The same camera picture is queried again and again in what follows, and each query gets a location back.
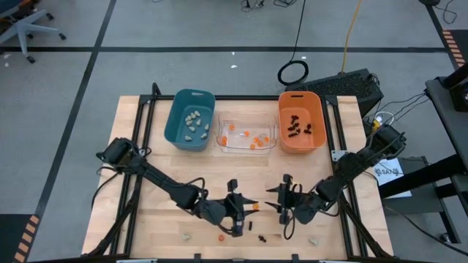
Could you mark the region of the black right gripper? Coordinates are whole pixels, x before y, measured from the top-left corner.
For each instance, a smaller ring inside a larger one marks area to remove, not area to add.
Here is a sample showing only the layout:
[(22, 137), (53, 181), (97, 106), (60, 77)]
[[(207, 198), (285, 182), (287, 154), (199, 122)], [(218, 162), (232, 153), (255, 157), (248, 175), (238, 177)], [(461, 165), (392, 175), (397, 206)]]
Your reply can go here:
[(279, 192), (279, 204), (265, 202), (280, 213), (279, 223), (286, 224), (290, 219), (297, 219), (301, 224), (308, 224), (320, 209), (321, 199), (315, 194), (303, 193), (301, 184), (281, 183), (267, 192)]

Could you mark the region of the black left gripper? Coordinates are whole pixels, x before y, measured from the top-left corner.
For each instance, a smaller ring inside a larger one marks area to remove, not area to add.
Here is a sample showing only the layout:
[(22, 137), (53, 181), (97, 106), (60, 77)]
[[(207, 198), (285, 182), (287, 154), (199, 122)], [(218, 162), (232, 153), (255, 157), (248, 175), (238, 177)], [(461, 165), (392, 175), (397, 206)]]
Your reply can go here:
[[(259, 212), (259, 210), (245, 210), (244, 205), (256, 204), (256, 200), (247, 199), (241, 194), (231, 193), (222, 200), (203, 200), (200, 203), (199, 216), (214, 226), (219, 227), (225, 234), (240, 237), (244, 233), (245, 216)], [(222, 226), (224, 218), (232, 220), (232, 226)]]

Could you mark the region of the clear plastic bin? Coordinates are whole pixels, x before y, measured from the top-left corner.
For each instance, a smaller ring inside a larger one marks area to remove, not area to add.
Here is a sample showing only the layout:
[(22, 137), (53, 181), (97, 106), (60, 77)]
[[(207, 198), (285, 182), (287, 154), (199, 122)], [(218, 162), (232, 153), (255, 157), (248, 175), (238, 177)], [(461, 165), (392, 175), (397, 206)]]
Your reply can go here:
[[(235, 126), (234, 130), (229, 130), (229, 125)], [(222, 146), (222, 137), (227, 137), (227, 145)], [(262, 147), (258, 147), (254, 138), (258, 137), (263, 142)], [(276, 146), (277, 141), (277, 121), (270, 113), (221, 113), (218, 117), (218, 132), (216, 142), (222, 150), (227, 153), (242, 154), (268, 154)], [(250, 149), (250, 145), (255, 144), (255, 149)]]

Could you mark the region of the orange plastic bin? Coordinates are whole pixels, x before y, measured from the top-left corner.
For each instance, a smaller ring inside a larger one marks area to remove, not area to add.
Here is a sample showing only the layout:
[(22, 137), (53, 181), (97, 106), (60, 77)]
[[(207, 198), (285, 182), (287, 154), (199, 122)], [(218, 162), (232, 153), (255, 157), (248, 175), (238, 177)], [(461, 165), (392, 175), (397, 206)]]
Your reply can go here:
[(279, 139), (286, 153), (310, 153), (327, 141), (320, 97), (310, 91), (287, 91), (278, 99)]

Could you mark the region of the teal plastic bin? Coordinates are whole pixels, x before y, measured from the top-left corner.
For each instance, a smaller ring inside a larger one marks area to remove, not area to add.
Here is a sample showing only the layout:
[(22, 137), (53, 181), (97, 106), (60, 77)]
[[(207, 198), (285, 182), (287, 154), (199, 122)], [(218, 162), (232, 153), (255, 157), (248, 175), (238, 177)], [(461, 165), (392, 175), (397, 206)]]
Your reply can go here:
[[(215, 103), (215, 96), (210, 92), (195, 89), (180, 90), (175, 95), (170, 109), (165, 127), (165, 139), (179, 150), (195, 152), (204, 150), (209, 140)], [(200, 117), (196, 116), (195, 119), (191, 119), (193, 121), (191, 126), (196, 128), (195, 132), (191, 132), (189, 126), (186, 125), (185, 118), (194, 111), (198, 111)], [(201, 125), (197, 126), (196, 121), (199, 119), (201, 119)], [(206, 124), (210, 126), (208, 131), (205, 130)], [(203, 133), (208, 135), (204, 140), (200, 138)], [(186, 141), (185, 136), (190, 136), (192, 141)]]

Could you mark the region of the black perforated computer case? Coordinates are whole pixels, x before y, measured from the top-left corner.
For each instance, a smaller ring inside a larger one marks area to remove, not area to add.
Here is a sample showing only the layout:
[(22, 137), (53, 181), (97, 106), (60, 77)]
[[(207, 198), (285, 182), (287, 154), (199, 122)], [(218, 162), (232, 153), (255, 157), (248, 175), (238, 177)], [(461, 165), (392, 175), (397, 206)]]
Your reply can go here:
[(310, 91), (320, 97), (355, 96), (363, 117), (383, 98), (380, 81), (368, 69), (359, 69), (319, 80), (290, 85), (285, 91)]

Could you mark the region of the black metal desk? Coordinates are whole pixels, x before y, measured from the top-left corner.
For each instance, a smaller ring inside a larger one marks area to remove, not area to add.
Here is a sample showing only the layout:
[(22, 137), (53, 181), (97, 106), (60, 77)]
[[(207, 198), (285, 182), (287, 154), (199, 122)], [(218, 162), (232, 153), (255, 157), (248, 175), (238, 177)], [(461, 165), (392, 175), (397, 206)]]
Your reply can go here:
[(457, 196), (468, 216), (468, 113), (455, 110), (449, 91), (442, 87), (439, 79), (426, 82), (426, 93), (456, 153), (433, 164), (423, 157), (400, 158), (404, 174), (381, 185), (380, 196), (391, 197), (412, 191), (412, 197), (387, 203), (400, 213), (439, 213), (445, 233), (437, 239), (459, 243), (443, 199)]

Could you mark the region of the black box device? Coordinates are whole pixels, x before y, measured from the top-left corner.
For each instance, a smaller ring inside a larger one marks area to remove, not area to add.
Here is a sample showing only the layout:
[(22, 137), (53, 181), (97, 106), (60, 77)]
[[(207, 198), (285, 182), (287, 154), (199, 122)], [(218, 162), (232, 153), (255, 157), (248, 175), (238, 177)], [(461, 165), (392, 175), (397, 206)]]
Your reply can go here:
[(463, 64), (447, 77), (439, 79), (442, 87), (449, 91), (457, 112), (468, 113), (468, 64)]

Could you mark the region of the black orange striped floor mat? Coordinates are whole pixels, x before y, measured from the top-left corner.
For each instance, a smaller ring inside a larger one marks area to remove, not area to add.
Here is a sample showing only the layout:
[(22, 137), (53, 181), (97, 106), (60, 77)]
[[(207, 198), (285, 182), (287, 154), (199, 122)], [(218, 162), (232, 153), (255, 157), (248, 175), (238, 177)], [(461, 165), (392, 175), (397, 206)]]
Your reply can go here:
[(39, 223), (34, 214), (0, 214), (0, 263), (26, 263)]
[(443, 30), (442, 35), (454, 67), (458, 69), (465, 65), (468, 62), (468, 29)]

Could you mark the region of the grey office chair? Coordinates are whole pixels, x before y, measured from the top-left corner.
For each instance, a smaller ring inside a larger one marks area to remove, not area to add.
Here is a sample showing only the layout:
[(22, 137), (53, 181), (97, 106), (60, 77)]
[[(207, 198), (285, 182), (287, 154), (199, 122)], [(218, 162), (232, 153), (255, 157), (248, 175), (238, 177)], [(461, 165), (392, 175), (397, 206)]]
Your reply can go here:
[(18, 37), (22, 54), (26, 57), (30, 64), (34, 64), (35, 59), (29, 55), (26, 44), (26, 38), (32, 39), (34, 36), (31, 34), (36, 32), (57, 33), (61, 40), (66, 40), (67, 37), (57, 28), (40, 26), (35, 24), (37, 20), (46, 17), (48, 20), (53, 20), (54, 17), (46, 10), (33, 12), (24, 18), (16, 19), (14, 14), (20, 10), (23, 0), (0, 0), (0, 20), (6, 19), (10, 27), (0, 33), (0, 44), (6, 42), (14, 36)]

